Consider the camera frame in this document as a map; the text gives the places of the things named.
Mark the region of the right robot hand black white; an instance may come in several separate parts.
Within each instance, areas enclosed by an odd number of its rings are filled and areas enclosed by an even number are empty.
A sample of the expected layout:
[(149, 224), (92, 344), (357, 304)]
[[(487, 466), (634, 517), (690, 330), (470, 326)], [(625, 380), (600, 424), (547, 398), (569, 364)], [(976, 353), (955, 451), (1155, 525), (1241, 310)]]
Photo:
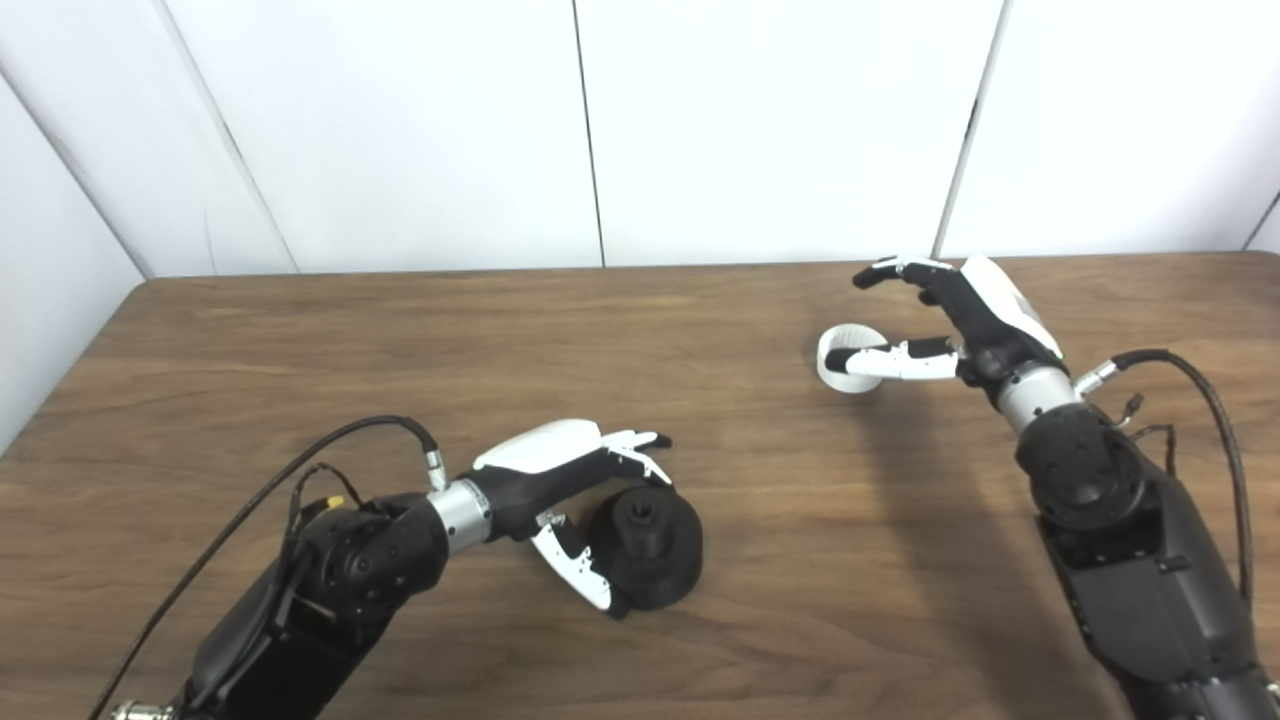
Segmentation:
[(1068, 369), (1056, 338), (991, 259), (974, 255), (954, 266), (927, 258), (882, 258), (858, 272), (852, 286), (869, 290), (891, 279), (916, 287), (919, 301), (940, 307), (956, 336), (896, 345), (876, 336), (870, 343), (858, 345), (859, 325), (832, 327), (815, 351), (815, 370), (829, 387), (859, 393), (884, 379), (959, 378), (969, 387), (995, 395), (1023, 366)]

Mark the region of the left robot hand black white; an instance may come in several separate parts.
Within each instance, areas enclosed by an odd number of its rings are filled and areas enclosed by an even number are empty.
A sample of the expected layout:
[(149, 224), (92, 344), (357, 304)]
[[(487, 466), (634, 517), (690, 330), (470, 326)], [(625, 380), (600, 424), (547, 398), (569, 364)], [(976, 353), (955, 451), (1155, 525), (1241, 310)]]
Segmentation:
[(489, 448), (461, 480), (480, 498), (484, 543), (532, 543), (577, 594), (622, 620), (631, 603), (600, 569), (586, 533), (556, 506), (613, 479), (673, 489), (671, 477), (648, 454), (671, 445), (668, 436), (654, 430), (605, 434), (595, 421), (562, 419)]

